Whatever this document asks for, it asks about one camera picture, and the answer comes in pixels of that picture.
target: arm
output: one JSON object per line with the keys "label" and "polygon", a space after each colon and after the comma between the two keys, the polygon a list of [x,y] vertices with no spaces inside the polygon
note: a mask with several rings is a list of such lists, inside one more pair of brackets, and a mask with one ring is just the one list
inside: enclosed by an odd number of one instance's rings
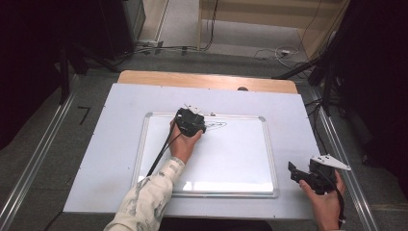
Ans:
{"label": "arm", "polygon": [[104,231],[159,229],[166,205],[171,199],[173,185],[183,172],[202,131],[191,138],[180,133],[178,127],[174,126],[170,138],[173,141],[170,146],[171,159],[166,161],[158,173],[138,182],[126,194],[114,220]]}
{"label": "arm", "polygon": [[[339,172],[336,170],[337,189],[344,195],[345,186]],[[338,230],[339,229],[339,214],[340,204],[335,191],[318,195],[310,188],[304,180],[299,181],[302,190],[312,202],[313,214],[318,223],[319,231]]]}

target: white patterned shirt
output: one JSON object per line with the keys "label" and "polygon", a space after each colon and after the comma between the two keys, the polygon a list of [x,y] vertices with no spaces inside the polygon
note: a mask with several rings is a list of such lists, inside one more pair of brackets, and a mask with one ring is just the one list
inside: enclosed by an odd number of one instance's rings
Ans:
{"label": "white patterned shirt", "polygon": [[160,170],[139,181],[123,198],[115,218],[104,231],[156,231],[171,199],[173,186],[185,164],[175,157],[165,162]]}

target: handheld controller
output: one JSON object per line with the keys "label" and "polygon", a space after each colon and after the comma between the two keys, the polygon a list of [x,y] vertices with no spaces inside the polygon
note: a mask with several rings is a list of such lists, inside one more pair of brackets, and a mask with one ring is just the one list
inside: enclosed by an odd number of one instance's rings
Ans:
{"label": "handheld controller", "polygon": [[181,133],[187,137],[193,137],[199,130],[205,133],[204,116],[195,114],[190,109],[180,108],[175,121]]}
{"label": "handheld controller", "polygon": [[300,180],[306,181],[316,194],[330,193],[337,183],[335,167],[351,170],[349,166],[339,162],[330,155],[318,156],[310,159],[310,173],[296,169],[296,166],[289,162],[288,170],[291,172],[291,179],[296,183]]}

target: hand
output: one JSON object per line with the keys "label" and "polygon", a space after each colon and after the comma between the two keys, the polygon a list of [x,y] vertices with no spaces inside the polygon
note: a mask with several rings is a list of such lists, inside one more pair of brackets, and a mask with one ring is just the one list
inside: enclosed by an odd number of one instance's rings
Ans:
{"label": "hand", "polygon": [[169,140],[169,142],[171,142],[171,156],[177,157],[184,164],[186,164],[192,154],[192,151],[194,150],[195,143],[201,138],[202,134],[203,131],[199,130],[193,137],[186,137],[181,134],[177,124],[174,124],[173,132],[171,133]]}
{"label": "hand", "polygon": [[[345,186],[343,180],[337,170],[335,174],[337,189],[344,195]],[[313,214],[318,223],[319,231],[339,229],[340,203],[336,191],[318,195],[310,188],[306,181],[300,180],[299,185],[312,202]]]}

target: aluminum rail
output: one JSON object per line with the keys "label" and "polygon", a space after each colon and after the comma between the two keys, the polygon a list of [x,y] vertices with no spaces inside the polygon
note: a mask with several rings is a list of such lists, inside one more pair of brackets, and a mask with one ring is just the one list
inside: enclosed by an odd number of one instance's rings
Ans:
{"label": "aluminum rail", "polygon": [[[311,88],[312,95],[314,100],[317,100],[320,97],[320,93],[316,88]],[[320,119],[330,140],[330,143],[333,147],[334,157],[339,161],[343,162],[347,166],[350,166],[350,163],[345,155],[343,145],[339,139],[339,135],[336,132],[336,129],[333,125],[331,117],[327,117],[324,110],[320,110]],[[360,187],[360,184],[357,181],[354,171],[343,170],[343,177],[345,184],[347,185],[348,190],[350,191],[351,198],[353,199],[355,208],[360,217],[360,221],[363,224],[364,230],[367,231],[376,231],[379,230],[375,222],[374,216],[372,215],[370,205],[368,204],[366,197],[364,196],[363,190]]]}
{"label": "aluminum rail", "polygon": [[0,231],[7,231],[12,225],[15,215],[21,203],[23,202],[28,190],[30,189],[31,184],[33,183],[34,178],[36,177],[37,172],[41,167],[41,164],[45,159],[47,152],[60,129],[61,124],[64,121],[66,113],[68,112],[75,97],[79,84],[79,76],[75,74],[71,81],[71,94],[65,100],[64,104],[58,107],[29,163],[25,167],[17,183],[14,185],[12,192],[9,194],[9,197],[7,198],[6,203],[2,208],[0,215]]}

